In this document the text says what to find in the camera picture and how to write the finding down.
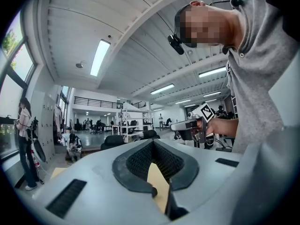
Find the fluorescent light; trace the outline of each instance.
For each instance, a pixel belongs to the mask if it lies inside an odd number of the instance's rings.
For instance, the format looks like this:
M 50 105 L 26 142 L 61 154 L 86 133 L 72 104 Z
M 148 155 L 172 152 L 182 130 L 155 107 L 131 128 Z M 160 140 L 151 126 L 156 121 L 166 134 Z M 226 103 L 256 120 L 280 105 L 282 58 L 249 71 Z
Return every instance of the fluorescent light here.
M 175 104 L 178 104 L 178 103 L 186 103 L 186 102 L 189 102 L 190 101 L 190 99 L 189 100 L 185 100 L 185 101 L 181 101 L 181 102 L 177 102 L 177 103 L 175 103 Z
M 100 41 L 97 51 L 96 51 L 96 54 L 95 54 L 95 57 L 94 57 L 94 60 L 93 60 L 92 69 L 90 70 L 91 75 L 93 75 L 93 76 L 98 75 L 101 63 L 103 61 L 103 58 L 104 58 L 109 46 L 110 46 L 110 43 L 108 43 L 104 40 Z
M 212 95 L 216 95 L 216 94 L 220 94 L 221 92 L 214 92 L 211 94 L 207 94 L 207 95 L 203 95 L 203 97 L 208 97 L 208 96 L 212 96 Z
M 224 71 L 226 71 L 226 67 L 221 67 L 221 68 L 217 68 L 217 69 L 205 72 L 205 73 L 200 73 L 199 77 L 205 77 L 205 76 L 208 76 L 208 75 L 212 75 L 212 74 L 219 73 L 219 72 L 224 72 Z
M 173 88 L 173 87 L 174 87 L 174 84 L 170 84 L 170 85 L 168 85 L 168 86 L 165 86 L 165 87 L 163 87 L 163 88 L 160 88 L 160 89 L 157 89 L 157 90 L 151 92 L 151 94 L 157 94 L 157 93 L 159 93 L 159 92 L 162 92 L 162 91 L 164 91 L 164 90 L 167 90 L 167 89 L 170 89 L 170 88 Z
M 216 99 L 213 99 L 213 100 L 206 101 L 206 103 L 208 103 L 208 102 L 212 102 L 212 101 L 216 101 Z

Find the white ceiling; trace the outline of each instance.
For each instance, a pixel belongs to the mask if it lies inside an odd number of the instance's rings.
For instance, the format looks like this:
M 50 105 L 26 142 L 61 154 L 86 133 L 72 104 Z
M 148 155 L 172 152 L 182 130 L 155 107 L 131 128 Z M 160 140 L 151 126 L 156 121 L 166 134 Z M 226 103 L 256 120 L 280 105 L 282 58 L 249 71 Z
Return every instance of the white ceiling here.
M 174 15 L 192 0 L 49 0 L 48 39 L 57 83 L 89 90 L 113 90 L 138 99 L 171 105 L 184 98 L 198 101 L 203 94 L 229 94 L 226 72 L 199 79 L 198 74 L 225 66 L 221 47 L 191 49 L 178 55 L 167 36 L 174 31 Z M 206 3 L 217 0 L 203 0 Z M 231 9 L 229 3 L 219 8 Z M 90 75 L 101 39 L 111 46 L 98 77 Z M 83 61 L 84 68 L 75 67 Z M 150 92 L 173 83 L 174 88 Z

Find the black jeans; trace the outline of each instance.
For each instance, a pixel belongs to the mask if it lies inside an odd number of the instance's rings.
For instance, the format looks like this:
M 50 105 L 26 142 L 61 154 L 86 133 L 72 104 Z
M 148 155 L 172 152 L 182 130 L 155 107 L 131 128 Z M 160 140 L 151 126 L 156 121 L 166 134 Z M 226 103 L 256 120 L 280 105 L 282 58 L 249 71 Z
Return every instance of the black jeans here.
M 19 151 L 20 161 L 24 169 L 25 180 L 28 183 L 28 186 L 33 188 L 37 185 L 36 181 L 38 181 L 38 174 L 31 155 L 31 143 L 28 142 L 25 137 L 19 136 Z M 29 160 L 30 168 L 26 161 L 26 155 Z

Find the white locker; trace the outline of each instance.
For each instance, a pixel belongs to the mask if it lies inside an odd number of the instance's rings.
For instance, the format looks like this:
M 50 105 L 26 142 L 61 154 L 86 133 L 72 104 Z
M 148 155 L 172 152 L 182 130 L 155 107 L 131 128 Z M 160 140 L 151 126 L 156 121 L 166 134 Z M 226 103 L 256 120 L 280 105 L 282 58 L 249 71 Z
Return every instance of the white locker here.
M 53 113 L 55 101 L 44 92 L 34 91 L 31 98 L 32 116 L 38 120 L 38 140 L 45 153 L 46 162 L 39 161 L 47 169 L 55 156 L 53 142 Z

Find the black railing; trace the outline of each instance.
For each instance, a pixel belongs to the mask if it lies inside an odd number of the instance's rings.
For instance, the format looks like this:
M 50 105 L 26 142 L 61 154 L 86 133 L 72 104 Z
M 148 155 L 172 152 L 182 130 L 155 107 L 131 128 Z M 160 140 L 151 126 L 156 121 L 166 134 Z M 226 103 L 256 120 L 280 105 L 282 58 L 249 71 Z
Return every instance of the black railing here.
M 133 106 L 135 106 L 137 108 L 145 107 L 146 102 L 138 102 L 138 103 L 133 104 Z
M 85 97 L 75 97 L 74 104 L 95 106 L 95 107 L 117 108 L 117 109 L 123 108 L 122 103 L 114 103 L 114 102 L 90 99 Z

